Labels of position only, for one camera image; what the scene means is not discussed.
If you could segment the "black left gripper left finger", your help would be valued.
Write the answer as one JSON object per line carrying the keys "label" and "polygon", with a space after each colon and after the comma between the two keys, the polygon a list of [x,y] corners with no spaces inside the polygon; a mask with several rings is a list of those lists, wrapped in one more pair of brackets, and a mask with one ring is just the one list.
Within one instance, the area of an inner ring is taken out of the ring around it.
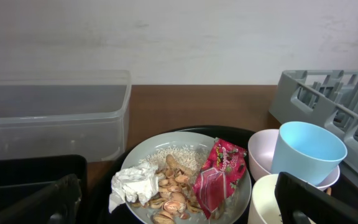
{"label": "black left gripper left finger", "polygon": [[0,211],[0,224],[75,223],[82,191],[69,174]]}

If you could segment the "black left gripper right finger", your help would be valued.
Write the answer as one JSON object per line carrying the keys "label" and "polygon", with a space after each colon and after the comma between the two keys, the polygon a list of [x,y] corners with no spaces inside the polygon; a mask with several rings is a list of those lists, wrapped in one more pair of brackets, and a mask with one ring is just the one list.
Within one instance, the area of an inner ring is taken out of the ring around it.
{"label": "black left gripper right finger", "polygon": [[278,174],[275,198],[284,224],[358,224],[358,210],[287,172]]}

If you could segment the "cream white cup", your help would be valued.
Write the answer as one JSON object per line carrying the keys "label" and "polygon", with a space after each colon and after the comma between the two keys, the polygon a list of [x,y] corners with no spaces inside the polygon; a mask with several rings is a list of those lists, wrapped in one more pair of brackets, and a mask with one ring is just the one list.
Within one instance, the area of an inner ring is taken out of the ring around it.
{"label": "cream white cup", "polygon": [[282,224],[282,216],[275,198],[278,174],[260,178],[253,186],[248,224]]}

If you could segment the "light blue cup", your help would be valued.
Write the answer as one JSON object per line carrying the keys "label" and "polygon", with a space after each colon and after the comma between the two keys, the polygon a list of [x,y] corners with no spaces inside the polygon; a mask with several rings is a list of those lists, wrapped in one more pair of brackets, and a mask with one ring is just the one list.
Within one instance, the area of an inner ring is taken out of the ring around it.
{"label": "light blue cup", "polygon": [[317,125],[290,121],[278,129],[270,172],[320,184],[347,156],[341,139]]}

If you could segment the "grey plate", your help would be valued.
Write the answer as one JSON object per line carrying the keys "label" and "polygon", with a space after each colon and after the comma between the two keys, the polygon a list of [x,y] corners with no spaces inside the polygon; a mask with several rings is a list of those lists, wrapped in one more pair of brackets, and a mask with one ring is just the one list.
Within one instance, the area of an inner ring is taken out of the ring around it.
{"label": "grey plate", "polygon": [[[145,162],[165,168],[165,158],[171,154],[180,164],[187,164],[195,170],[206,160],[214,144],[214,138],[192,132],[163,133],[146,139],[131,150],[124,159],[122,169],[138,166]],[[185,220],[174,217],[175,224],[245,224],[249,214],[252,193],[252,181],[245,171],[234,195],[226,200],[222,216],[217,220],[208,220],[204,213],[189,213]]]}

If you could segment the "red snack wrapper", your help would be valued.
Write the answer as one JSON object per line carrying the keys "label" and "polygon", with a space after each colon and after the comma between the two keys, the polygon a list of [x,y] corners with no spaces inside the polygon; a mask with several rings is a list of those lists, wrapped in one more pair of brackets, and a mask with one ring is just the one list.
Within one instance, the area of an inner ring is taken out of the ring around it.
{"label": "red snack wrapper", "polygon": [[215,139],[200,168],[193,192],[207,219],[218,219],[225,200],[233,195],[247,170],[247,150],[223,139]]}

